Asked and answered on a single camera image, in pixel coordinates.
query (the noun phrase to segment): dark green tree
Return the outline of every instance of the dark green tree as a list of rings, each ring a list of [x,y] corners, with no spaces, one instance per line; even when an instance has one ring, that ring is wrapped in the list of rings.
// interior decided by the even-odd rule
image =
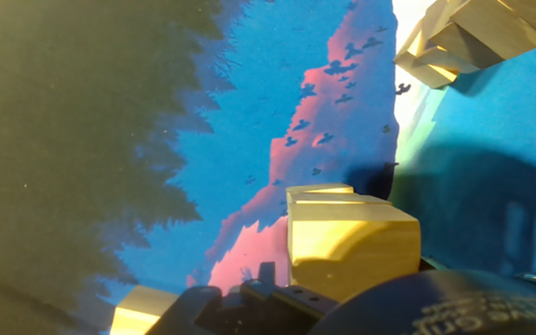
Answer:
[[[164,186],[183,160],[146,143],[161,113],[186,113],[176,95],[199,88],[195,39],[221,38],[219,11],[219,0],[0,0],[0,334],[92,330],[64,319],[78,293],[95,275],[129,278],[101,232],[198,219]]]

